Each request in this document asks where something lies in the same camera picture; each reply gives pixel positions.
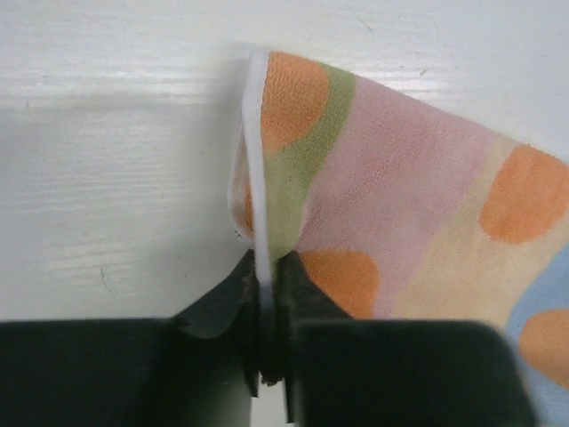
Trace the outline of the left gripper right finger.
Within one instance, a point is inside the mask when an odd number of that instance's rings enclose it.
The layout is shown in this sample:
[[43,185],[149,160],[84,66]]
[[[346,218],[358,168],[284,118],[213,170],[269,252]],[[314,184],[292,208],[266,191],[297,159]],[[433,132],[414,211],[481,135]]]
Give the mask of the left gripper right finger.
[[291,251],[277,262],[274,291],[278,323],[352,319],[309,277],[296,251]]

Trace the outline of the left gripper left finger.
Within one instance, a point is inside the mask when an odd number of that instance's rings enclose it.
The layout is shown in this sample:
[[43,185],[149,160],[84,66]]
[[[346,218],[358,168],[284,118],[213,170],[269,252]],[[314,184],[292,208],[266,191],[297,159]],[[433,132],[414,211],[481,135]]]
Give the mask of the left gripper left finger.
[[251,341],[259,319],[259,284],[254,251],[245,252],[233,270],[214,288],[172,318],[184,337],[211,340],[225,334]]

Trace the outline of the orange patterned towel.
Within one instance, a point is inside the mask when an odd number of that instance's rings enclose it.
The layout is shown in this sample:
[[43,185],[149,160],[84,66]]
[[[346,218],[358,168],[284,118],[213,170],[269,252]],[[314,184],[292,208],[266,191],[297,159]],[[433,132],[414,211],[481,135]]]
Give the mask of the orange patterned towel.
[[262,281],[297,251],[355,318],[474,319],[568,423],[568,166],[339,68],[252,55],[228,207]]

